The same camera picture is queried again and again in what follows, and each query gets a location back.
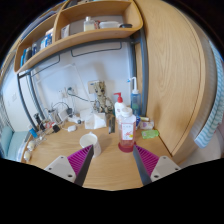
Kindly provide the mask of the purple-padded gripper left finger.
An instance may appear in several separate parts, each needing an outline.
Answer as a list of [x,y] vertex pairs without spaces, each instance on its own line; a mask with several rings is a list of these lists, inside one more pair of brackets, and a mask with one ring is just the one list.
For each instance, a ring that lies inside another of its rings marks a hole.
[[93,146],[90,145],[68,157],[60,155],[45,168],[45,171],[82,186],[92,157]]

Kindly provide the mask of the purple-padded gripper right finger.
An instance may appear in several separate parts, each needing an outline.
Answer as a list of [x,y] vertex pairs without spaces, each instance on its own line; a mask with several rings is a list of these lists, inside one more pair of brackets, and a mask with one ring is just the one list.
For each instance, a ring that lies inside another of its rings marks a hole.
[[133,147],[133,155],[144,186],[180,170],[169,157],[158,157],[138,145]]

